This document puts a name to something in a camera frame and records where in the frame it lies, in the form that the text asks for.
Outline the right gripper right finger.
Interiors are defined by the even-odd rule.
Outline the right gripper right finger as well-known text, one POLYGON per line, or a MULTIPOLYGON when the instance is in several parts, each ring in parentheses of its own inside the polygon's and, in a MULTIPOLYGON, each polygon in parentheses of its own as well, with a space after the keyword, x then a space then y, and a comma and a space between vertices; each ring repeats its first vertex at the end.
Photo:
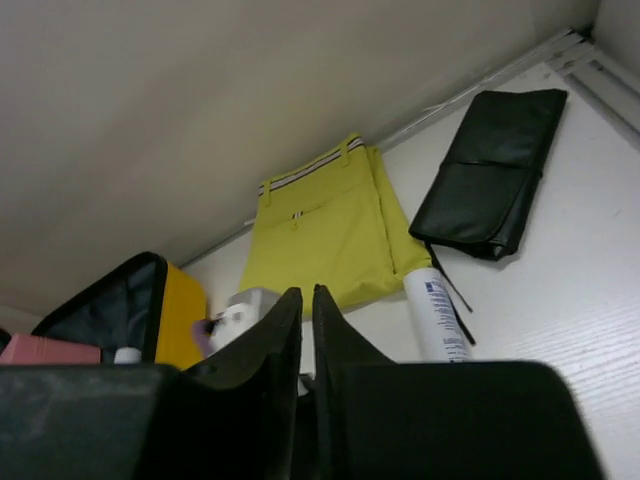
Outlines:
POLYGON ((314 289, 325 479, 601 479, 574 397, 531 361, 397 363, 314 289))

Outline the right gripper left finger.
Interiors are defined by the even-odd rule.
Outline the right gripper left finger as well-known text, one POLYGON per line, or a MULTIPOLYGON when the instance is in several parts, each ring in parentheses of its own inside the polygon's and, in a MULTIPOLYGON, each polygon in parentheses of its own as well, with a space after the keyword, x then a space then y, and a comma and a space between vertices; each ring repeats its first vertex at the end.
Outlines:
POLYGON ((6 366, 5 479, 286 479, 302 295, 187 369, 160 364, 6 366))

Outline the white tube bottle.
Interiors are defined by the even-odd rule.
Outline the white tube bottle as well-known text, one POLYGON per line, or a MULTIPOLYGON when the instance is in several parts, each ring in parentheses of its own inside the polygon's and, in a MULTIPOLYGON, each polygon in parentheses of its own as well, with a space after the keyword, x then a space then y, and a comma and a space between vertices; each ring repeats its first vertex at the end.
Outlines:
POLYGON ((467 340, 440 272, 432 267, 414 270, 404 277, 403 285, 421 358, 427 362, 469 361, 467 340))

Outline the small white bottle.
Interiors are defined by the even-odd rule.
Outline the small white bottle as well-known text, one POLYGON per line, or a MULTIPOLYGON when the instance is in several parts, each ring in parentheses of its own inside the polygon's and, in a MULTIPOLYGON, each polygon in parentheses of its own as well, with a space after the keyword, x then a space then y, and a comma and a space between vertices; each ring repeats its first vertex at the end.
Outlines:
POLYGON ((116 350, 113 363, 116 365, 130 365, 141 362, 142 353, 134 347, 122 347, 116 350))

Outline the yellow hard-shell suitcase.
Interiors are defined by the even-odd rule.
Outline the yellow hard-shell suitcase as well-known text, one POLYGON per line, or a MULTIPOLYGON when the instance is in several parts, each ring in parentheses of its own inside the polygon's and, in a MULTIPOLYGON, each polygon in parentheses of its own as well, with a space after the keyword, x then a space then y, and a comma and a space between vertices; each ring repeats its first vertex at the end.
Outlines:
POLYGON ((32 334, 92 345, 111 363, 131 347, 144 363, 187 369, 203 359, 192 326, 208 313, 201 284, 165 258, 139 253, 49 313, 32 334))

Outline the yellow-green shorts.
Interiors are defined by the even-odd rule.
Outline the yellow-green shorts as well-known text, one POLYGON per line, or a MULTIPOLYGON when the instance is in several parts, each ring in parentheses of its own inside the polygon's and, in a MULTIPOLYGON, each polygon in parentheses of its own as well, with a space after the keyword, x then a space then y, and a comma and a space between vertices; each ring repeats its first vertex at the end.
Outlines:
POLYGON ((326 286, 340 308, 377 301, 432 264, 408 229, 379 149, 352 134, 263 182, 240 287, 298 287, 304 314, 316 285, 326 286))

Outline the pink toiletry case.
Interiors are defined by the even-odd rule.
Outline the pink toiletry case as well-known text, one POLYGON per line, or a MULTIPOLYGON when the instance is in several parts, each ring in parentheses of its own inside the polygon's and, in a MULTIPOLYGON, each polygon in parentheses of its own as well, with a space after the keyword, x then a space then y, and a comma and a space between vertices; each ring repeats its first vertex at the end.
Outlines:
POLYGON ((1 354, 2 365, 99 364, 98 347, 27 334, 16 334, 1 354))

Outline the black leather pouch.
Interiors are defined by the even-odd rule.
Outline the black leather pouch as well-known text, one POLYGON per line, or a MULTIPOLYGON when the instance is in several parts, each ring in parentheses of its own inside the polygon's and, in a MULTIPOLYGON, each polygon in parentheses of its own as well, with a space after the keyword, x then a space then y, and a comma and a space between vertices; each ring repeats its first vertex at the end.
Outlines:
POLYGON ((410 235, 486 261, 516 254, 567 99, 562 89, 476 95, 410 235))

